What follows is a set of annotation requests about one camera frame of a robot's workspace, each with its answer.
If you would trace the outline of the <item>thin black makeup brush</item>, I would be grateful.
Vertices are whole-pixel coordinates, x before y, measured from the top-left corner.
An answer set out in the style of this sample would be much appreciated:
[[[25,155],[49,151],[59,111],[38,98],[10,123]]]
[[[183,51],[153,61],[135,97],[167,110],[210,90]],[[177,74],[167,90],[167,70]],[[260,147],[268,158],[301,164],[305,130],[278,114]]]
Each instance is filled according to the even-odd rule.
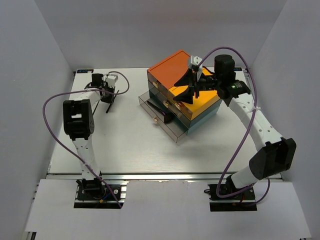
[[[108,106],[108,108],[107,108],[107,110],[106,110],[106,114],[108,114],[109,113],[109,111],[110,111],[110,109],[111,109],[111,107],[112,107],[112,105],[114,104],[114,102],[115,102],[115,98],[117,97],[117,94],[119,93],[119,90],[116,92],[116,94],[113,94],[110,98],[109,98],[109,106]]]

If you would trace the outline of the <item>black brush brown bristles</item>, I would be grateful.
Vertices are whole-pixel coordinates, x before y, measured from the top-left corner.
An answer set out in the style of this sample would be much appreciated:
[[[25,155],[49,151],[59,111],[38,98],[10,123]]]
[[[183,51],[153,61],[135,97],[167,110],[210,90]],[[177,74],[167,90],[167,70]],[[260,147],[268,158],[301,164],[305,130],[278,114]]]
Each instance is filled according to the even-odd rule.
[[[161,116],[163,116],[163,123],[164,124],[169,124],[174,120],[175,115],[172,112],[163,111],[162,109],[160,109],[158,106],[156,106],[155,104],[153,104],[149,100],[147,101],[147,104],[150,107],[152,107],[156,112],[158,112]]]

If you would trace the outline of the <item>clear wide bottom drawer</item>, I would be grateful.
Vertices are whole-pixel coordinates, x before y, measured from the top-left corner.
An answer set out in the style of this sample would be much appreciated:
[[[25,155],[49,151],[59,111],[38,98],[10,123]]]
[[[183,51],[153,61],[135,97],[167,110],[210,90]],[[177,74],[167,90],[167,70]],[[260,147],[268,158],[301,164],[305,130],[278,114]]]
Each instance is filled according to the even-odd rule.
[[[155,98],[151,97],[150,91],[147,91],[138,97],[139,104],[142,108],[151,116],[154,123],[160,126],[175,143],[179,143],[183,138],[187,136],[188,128],[183,125],[180,120],[174,115],[174,120],[168,124],[164,124],[163,116],[156,112],[151,106],[148,105],[147,101],[150,101],[164,112],[171,112],[170,110],[164,109],[160,106]]]

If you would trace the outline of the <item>long thin black stick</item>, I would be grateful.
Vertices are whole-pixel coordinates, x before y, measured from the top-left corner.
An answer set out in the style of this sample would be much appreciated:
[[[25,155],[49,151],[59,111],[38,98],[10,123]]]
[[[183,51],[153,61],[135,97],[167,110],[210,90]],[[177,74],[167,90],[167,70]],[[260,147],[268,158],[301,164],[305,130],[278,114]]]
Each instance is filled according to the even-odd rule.
[[[92,112],[92,115],[93,115],[93,116],[94,116],[94,114],[95,114],[95,112],[96,112],[96,109],[97,109],[99,103],[100,103],[100,100],[98,100],[98,102],[95,104],[95,107],[94,107],[93,112]]]

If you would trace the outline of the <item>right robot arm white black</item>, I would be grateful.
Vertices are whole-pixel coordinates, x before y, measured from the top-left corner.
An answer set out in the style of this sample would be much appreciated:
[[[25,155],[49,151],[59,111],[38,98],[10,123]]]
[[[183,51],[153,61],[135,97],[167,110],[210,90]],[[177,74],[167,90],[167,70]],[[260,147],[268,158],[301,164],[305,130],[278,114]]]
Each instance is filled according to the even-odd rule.
[[[186,73],[175,83],[186,90],[175,101],[193,104],[201,91],[215,90],[220,99],[237,115],[257,150],[242,170],[229,175],[223,188],[217,189],[221,198],[238,199],[244,189],[267,177],[290,169],[297,148],[292,138],[284,138],[257,107],[247,84],[236,78],[235,61],[227,54],[214,58],[214,71],[203,73],[202,59],[190,56]]]

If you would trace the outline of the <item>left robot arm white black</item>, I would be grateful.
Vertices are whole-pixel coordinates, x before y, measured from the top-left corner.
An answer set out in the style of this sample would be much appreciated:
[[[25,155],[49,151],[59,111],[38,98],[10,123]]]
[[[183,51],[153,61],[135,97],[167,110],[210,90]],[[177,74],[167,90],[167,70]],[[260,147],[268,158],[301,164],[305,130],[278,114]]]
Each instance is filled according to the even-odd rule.
[[[115,100],[116,74],[93,73],[91,82],[79,96],[63,102],[63,129],[81,158],[81,178],[93,180],[101,174],[93,150],[94,110],[98,102],[110,107]]]

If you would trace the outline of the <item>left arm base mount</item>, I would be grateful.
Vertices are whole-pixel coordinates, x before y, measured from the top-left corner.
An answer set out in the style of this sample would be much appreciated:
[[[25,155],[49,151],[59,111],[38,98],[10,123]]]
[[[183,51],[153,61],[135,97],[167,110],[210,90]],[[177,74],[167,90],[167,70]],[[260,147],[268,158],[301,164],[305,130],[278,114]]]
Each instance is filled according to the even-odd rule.
[[[110,184],[110,189],[100,180],[77,179],[77,189],[73,207],[75,209],[121,209],[124,186]]]

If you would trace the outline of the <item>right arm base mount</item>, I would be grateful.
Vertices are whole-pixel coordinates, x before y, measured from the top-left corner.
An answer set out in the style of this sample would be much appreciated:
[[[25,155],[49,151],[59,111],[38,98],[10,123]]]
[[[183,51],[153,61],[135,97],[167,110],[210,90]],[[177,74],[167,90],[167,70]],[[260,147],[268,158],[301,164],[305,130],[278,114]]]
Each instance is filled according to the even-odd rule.
[[[220,198],[216,194],[217,184],[209,184],[203,192],[209,197],[211,212],[255,212],[256,196],[253,187],[231,197]]]

